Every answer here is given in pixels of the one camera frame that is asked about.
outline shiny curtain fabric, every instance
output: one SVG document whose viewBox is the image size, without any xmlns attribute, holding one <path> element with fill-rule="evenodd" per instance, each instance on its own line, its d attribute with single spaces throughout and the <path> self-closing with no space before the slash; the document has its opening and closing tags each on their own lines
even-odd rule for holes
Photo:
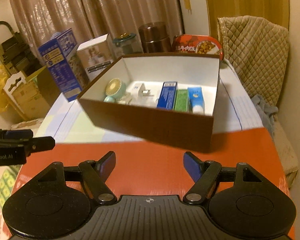
<svg viewBox="0 0 300 240">
<path fill-rule="evenodd" d="M 164 21 L 170 38 L 182 34 L 178 0 L 10 0 L 30 47 L 37 48 L 56 32 L 72 28 L 78 43 L 110 33 L 138 33 L 148 22 Z"/>
</svg>

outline brown canister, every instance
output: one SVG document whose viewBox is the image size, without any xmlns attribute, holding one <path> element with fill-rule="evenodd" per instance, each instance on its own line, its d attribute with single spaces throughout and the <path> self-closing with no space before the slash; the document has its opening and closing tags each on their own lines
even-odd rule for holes
<svg viewBox="0 0 300 240">
<path fill-rule="evenodd" d="M 164 22 L 147 23 L 139 27 L 144 53 L 170 52 L 171 43 Z"/>
</svg>

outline blue and white carton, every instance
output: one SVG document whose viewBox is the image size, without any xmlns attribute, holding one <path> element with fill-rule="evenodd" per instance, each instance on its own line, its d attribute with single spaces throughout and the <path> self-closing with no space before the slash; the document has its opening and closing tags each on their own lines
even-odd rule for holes
<svg viewBox="0 0 300 240">
<path fill-rule="evenodd" d="M 38 49 L 59 89 L 69 102 L 75 100 L 89 83 L 76 54 L 78 46 L 72 29 L 69 29 Z"/>
</svg>

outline blue box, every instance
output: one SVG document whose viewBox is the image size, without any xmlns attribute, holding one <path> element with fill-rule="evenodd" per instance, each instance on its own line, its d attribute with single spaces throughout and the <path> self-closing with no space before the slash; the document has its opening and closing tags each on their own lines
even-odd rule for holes
<svg viewBox="0 0 300 240">
<path fill-rule="evenodd" d="M 178 82 L 176 81 L 164 82 L 159 96 L 157 108 L 173 110 L 177 88 Z"/>
<path fill-rule="evenodd" d="M 69 29 L 38 48 L 56 84 L 69 102 L 75 100 L 89 83 L 76 54 L 78 46 Z"/>
</svg>

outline open box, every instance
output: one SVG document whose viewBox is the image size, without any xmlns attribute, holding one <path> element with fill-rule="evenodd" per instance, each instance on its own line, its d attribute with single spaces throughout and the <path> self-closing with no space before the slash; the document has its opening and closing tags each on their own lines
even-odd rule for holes
<svg viewBox="0 0 300 240">
<path fill-rule="evenodd" d="M 92 123 L 104 129 L 161 144 L 207 152 L 219 83 L 219 56 L 207 54 L 151 53 L 123 56 L 107 67 L 78 96 Z M 114 78 L 127 85 L 136 82 L 177 81 L 178 88 L 201 86 L 205 114 L 103 102 L 105 87 Z"/>
</svg>

